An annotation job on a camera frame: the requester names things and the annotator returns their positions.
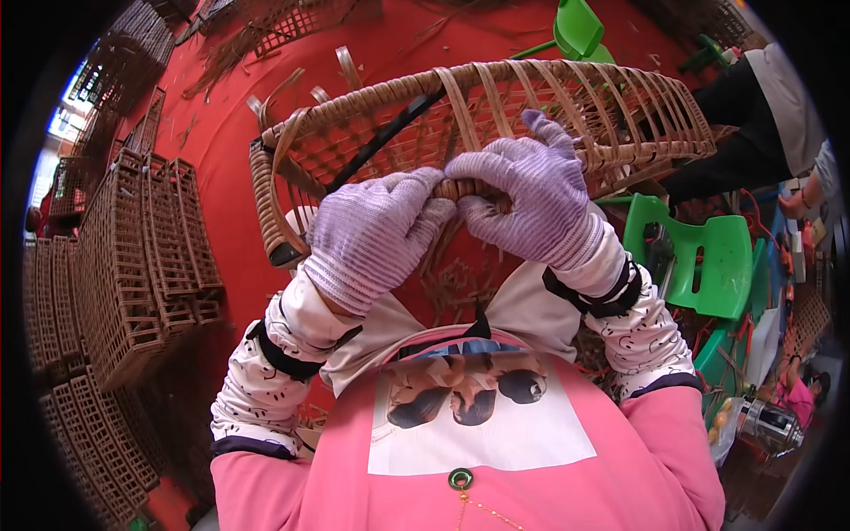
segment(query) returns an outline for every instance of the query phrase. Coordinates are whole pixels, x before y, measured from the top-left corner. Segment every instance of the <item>black pants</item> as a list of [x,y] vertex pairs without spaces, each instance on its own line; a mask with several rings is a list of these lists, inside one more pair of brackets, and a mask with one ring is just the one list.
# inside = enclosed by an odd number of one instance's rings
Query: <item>black pants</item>
[[[694,93],[710,125],[740,127],[707,159],[692,161],[661,180],[670,204],[758,188],[793,177],[785,161],[774,115],[746,58]],[[649,124],[641,124],[646,132]]]

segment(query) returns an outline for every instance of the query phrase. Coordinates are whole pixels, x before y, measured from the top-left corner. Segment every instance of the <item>gloved hand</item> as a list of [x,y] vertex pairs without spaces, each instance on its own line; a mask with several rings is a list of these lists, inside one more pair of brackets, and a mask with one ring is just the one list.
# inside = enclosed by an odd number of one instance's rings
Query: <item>gloved hand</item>
[[457,202],[469,233],[518,257],[567,271],[586,262],[602,241],[602,220],[587,212],[587,186],[573,140],[539,110],[523,121],[538,138],[499,138],[483,151],[462,153],[445,168],[447,178],[479,178],[507,192],[508,214],[468,195]]
[[448,199],[429,199],[445,176],[423,167],[328,195],[310,225],[304,270],[319,291],[354,315],[404,282],[439,226],[455,215]]

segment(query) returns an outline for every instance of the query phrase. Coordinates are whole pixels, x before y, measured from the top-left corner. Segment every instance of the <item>printed photo on shirt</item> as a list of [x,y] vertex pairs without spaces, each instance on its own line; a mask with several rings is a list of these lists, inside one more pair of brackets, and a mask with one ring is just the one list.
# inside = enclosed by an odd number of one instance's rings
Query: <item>printed photo on shirt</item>
[[460,348],[381,369],[370,474],[527,470],[596,454],[547,356],[482,353],[474,342]]

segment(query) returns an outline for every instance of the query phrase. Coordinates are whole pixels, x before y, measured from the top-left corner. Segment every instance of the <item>green pendant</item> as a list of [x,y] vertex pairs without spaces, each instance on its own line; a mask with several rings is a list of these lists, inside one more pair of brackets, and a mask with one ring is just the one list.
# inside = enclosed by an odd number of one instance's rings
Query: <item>green pendant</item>
[[466,490],[473,484],[473,474],[467,468],[456,468],[449,473],[449,486],[454,490]]

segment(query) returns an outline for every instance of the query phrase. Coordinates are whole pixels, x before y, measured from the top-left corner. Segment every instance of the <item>person in pink shirt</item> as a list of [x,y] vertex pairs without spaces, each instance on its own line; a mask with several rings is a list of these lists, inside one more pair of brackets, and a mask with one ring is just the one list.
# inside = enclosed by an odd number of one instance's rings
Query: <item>person in pink shirt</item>
[[812,416],[816,406],[820,406],[830,390],[830,375],[823,372],[816,375],[810,386],[806,387],[800,378],[800,362],[802,358],[798,355],[790,357],[785,364],[785,369],[776,382],[775,404],[785,406],[793,410],[800,419],[800,426],[804,429],[812,422]]
[[[591,212],[572,138],[540,111],[523,120],[540,141],[500,138],[445,173],[322,201],[310,255],[248,326],[211,406],[221,529],[721,527],[691,352]],[[512,210],[430,198],[445,178],[480,178]],[[390,291],[455,215],[526,262],[474,323],[427,330]],[[582,319],[605,340],[616,402],[572,365]],[[309,462],[296,413],[317,375],[337,402]]]

